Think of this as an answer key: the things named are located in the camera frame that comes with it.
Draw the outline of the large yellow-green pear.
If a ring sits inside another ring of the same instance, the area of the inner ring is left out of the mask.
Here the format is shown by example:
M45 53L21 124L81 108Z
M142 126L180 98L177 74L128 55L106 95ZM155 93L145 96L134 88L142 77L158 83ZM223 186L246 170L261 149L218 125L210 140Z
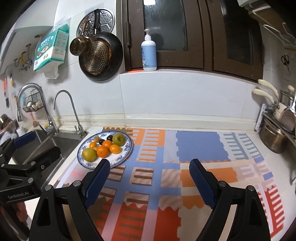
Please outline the large yellow-green pear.
M85 148L82 151L82 157L85 161L94 162L97 158L97 152L92 148Z

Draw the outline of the orange mandarin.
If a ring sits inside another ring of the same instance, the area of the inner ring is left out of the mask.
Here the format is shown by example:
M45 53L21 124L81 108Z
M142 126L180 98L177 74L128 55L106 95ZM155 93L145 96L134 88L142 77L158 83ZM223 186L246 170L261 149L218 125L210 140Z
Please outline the orange mandarin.
M106 158L109 155L109 149L107 149L104 146L99 146L96 153L97 153L97 156L101 158Z
M119 154L121 152L121 147L116 144L113 144L109 147L109 150L113 154Z

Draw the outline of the small orange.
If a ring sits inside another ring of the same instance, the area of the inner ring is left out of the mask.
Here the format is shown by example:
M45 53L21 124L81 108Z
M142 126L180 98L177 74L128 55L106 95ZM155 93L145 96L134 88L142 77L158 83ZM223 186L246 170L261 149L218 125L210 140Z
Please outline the small orange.
M96 142L91 142L89 144L89 148L92 148L92 149L97 148L97 143Z

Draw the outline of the small yellow-green fruit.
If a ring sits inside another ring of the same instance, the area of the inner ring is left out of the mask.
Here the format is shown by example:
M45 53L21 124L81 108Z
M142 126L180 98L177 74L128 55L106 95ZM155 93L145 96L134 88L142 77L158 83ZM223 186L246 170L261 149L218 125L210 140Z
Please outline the small yellow-green fruit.
M94 137L94 141L95 141L96 143L99 143L99 141L100 141L100 137L99 137L99 136L95 136L95 137Z

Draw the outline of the large green apple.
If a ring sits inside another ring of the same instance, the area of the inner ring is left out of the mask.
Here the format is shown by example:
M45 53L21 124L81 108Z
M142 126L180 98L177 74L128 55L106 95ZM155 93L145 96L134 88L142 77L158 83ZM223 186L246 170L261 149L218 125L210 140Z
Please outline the large green apple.
M122 133L116 133L112 138L112 142L115 145L118 145L120 147L125 144L125 141L126 141L125 135Z

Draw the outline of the large chrome kitchen faucet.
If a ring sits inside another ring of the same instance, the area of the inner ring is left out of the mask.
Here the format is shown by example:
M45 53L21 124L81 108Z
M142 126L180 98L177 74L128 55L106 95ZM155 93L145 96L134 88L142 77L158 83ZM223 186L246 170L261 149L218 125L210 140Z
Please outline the large chrome kitchen faucet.
M45 109L47 118L48 118L48 126L45 128L43 127L41 124L39 124L40 128L46 133L46 134L50 134L52 133L53 135L57 134L59 132L57 125L49 111L48 108L48 104L45 100L45 96L44 96L44 92L41 88L41 86L39 86L36 83L29 83L24 85L16 98L16 106L17 106L17 118L18 118L18 122L23 121L23 114L21 111L21 97L23 95L23 93L27 90L32 88L33 91L31 92L31 95L27 96L24 100L23 103L23 110L27 113L31 113L31 112L35 112L38 111L41 108Z

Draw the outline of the black kitchen scissors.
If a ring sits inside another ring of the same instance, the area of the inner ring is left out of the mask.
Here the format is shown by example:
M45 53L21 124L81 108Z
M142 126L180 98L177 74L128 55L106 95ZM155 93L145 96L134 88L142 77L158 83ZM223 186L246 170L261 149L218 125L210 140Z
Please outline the black kitchen scissors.
M284 54L283 56L281 56L281 62L286 67L288 75L290 75L290 67L289 67L290 59L289 59L289 56L287 54Z

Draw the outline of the stainless steel sink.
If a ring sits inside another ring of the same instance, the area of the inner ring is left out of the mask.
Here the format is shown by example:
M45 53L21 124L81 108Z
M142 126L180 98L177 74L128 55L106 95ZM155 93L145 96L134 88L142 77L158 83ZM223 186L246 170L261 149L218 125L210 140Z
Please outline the stainless steel sink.
M60 132L56 135L46 135L42 130L34 130L33 132L36 134L35 140L16 150L13 154L13 160L16 164L26 164L42 152L55 146L59 147L60 158L42 171L41 184L45 186L49 184L55 173L82 139L70 131Z

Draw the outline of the blue white porcelain plate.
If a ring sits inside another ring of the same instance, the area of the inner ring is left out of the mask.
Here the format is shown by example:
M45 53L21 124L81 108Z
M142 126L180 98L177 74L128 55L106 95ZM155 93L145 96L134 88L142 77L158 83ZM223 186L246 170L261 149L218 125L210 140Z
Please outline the blue white porcelain plate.
M113 168L128 158L132 148L132 139L126 133L105 131L89 137L82 143L77 160L84 168L93 170L102 159L107 159Z

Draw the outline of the teal white tissue pack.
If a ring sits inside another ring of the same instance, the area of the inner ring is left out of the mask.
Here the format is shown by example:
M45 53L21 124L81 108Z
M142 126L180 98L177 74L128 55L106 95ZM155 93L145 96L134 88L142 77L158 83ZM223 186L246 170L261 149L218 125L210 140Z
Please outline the teal white tissue pack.
M36 46L33 71L43 73L47 79L57 79L58 67L65 60L68 41L68 24L51 30Z

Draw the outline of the brass perforated strainer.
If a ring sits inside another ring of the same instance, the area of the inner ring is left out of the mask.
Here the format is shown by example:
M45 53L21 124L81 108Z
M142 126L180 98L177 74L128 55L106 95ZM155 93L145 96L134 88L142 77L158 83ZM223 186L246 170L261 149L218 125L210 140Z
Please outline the brass perforated strainer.
M90 50L79 57L79 63L86 74L97 76L107 69L110 59L110 45L105 40L98 39L92 41Z

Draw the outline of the metal ladle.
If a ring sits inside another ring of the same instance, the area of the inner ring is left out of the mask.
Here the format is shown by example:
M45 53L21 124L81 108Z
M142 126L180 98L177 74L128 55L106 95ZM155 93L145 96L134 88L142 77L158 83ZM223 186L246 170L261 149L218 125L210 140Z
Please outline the metal ladle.
M295 95L280 90L279 93L280 123L289 132L295 128Z

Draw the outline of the round metal steamer rack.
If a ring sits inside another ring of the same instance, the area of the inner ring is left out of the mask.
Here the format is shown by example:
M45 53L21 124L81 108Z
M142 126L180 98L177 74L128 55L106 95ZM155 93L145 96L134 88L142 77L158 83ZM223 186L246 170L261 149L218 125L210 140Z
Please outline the round metal steamer rack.
M92 37L97 33L111 33L115 26L115 16L108 9L95 9L79 23L76 36Z

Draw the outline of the black frying pan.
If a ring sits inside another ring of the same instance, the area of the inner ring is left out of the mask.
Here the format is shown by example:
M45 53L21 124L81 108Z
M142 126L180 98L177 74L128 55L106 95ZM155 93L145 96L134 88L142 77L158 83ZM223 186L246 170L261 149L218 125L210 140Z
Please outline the black frying pan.
M123 47L118 37L103 32L82 39L90 44L79 55L82 72L96 82L112 78L118 72L123 60Z

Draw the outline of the dark brown window frame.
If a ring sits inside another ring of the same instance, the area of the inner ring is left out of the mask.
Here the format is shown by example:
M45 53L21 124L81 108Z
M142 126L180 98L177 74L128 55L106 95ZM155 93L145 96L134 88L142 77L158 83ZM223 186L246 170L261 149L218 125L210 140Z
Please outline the dark brown window frame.
M148 29L158 68L263 77L259 23L237 1L123 1L122 27L126 70L142 68Z

